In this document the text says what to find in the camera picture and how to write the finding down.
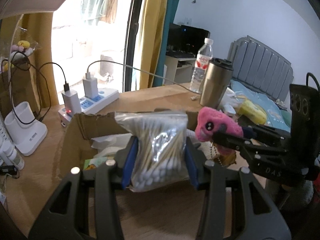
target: gray headboard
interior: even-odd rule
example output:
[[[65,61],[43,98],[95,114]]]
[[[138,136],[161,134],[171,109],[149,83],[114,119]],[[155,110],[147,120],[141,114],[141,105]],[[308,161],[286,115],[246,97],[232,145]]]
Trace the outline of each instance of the gray headboard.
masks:
[[[285,100],[293,81],[293,69],[279,53],[247,36],[231,43],[228,60],[233,62],[232,79],[272,100]]]

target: blue bed sheet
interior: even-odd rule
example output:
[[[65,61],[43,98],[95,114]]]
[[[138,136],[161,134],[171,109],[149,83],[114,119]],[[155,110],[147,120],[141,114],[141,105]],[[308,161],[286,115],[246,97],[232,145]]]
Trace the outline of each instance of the blue bed sheet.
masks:
[[[235,80],[231,80],[231,89],[236,95],[243,95],[252,103],[260,106],[267,114],[267,124],[269,126],[290,132],[290,127],[285,124],[280,109],[266,95],[251,91]]]

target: thermos cup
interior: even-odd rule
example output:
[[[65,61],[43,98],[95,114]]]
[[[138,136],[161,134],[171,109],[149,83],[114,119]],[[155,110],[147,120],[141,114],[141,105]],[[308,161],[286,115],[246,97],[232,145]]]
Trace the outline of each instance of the thermos cup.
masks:
[[[232,62],[226,59],[213,58],[206,70],[200,104],[217,108],[232,78]]]

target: wooden table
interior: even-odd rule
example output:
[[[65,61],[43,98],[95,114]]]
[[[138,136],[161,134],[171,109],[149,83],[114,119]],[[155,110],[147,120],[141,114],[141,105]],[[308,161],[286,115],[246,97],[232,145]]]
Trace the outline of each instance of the wooden table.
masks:
[[[120,98],[99,112],[153,111],[157,107],[198,111],[194,94],[176,86],[163,86],[120,94]],[[54,106],[43,123],[48,134],[37,150],[25,157],[19,179],[7,179],[9,213],[18,228],[27,235],[42,207],[59,183],[57,156],[66,128],[60,125]],[[237,165],[247,165],[237,158]],[[145,193],[118,192],[117,201],[125,239],[195,239],[204,192],[195,191],[188,181]]]

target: white desk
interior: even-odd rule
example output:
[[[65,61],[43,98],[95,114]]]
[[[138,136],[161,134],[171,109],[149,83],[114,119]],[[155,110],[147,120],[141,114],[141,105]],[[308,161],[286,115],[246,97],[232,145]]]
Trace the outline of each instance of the white desk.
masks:
[[[185,62],[185,65],[182,67],[178,67],[179,62]],[[165,57],[165,65],[164,67],[164,77],[175,81],[179,84],[188,83],[191,81],[192,69],[196,58],[175,58],[175,57]],[[164,85],[172,85],[172,82],[167,80],[163,81]]]

